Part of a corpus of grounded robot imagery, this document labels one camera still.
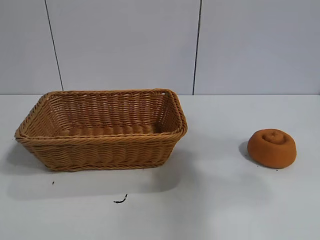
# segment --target white tabletop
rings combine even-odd
[[[320,239],[320,96],[180,96],[189,130],[164,166],[63,173],[13,137],[39,97],[0,96],[0,239]],[[295,139],[293,165],[246,156],[265,128]]]

